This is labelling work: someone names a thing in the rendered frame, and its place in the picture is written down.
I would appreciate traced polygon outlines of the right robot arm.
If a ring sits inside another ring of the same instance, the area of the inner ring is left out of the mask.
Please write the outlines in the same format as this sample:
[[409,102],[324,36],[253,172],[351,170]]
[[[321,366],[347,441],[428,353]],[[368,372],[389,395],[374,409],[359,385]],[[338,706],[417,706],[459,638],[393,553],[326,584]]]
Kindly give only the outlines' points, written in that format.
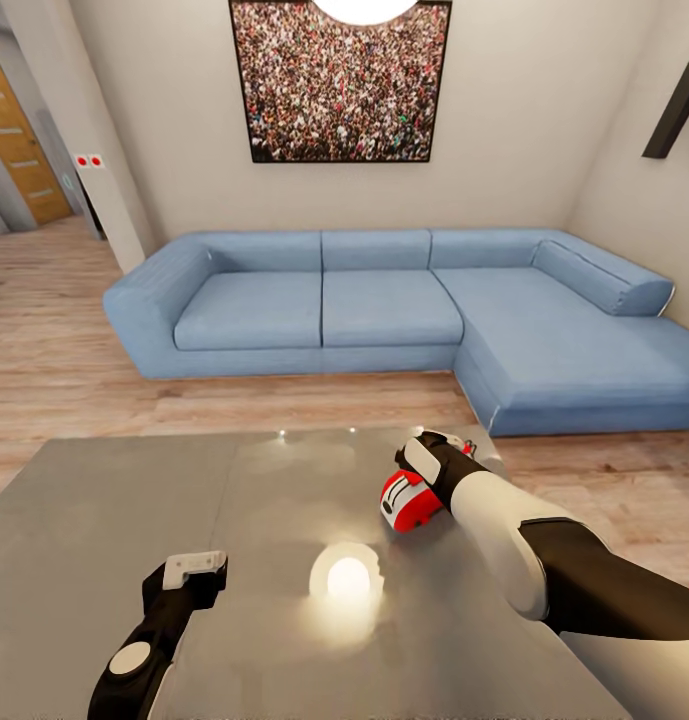
[[546,623],[635,720],[689,720],[689,588],[425,431],[397,451],[456,519],[508,604]]

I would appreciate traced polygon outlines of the radio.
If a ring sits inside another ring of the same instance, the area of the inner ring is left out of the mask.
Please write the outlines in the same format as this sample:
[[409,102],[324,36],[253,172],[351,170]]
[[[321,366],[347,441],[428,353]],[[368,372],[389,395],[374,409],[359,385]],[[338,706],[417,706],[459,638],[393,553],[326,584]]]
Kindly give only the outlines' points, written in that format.
[[[474,459],[477,445],[472,440],[464,443],[462,452]],[[420,475],[400,469],[384,485],[380,509],[394,530],[405,533],[425,525],[445,506]]]

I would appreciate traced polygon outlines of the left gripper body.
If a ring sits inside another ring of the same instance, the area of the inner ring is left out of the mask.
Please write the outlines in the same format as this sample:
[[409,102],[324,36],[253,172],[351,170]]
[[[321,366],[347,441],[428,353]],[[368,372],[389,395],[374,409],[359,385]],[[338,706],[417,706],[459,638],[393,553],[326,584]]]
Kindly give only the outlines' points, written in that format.
[[172,609],[181,616],[183,629],[193,611],[210,609],[215,604],[215,571],[189,573],[180,589],[163,589],[163,577],[148,578],[143,585],[143,613],[148,617],[161,609]]

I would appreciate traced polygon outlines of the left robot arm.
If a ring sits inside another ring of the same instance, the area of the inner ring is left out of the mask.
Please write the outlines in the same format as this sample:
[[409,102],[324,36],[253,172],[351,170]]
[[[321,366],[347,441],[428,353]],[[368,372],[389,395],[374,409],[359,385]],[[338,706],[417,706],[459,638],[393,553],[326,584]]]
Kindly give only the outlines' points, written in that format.
[[143,585],[145,620],[113,655],[96,685],[88,720],[162,720],[174,686],[172,662],[193,611],[226,588],[224,551],[166,558]]

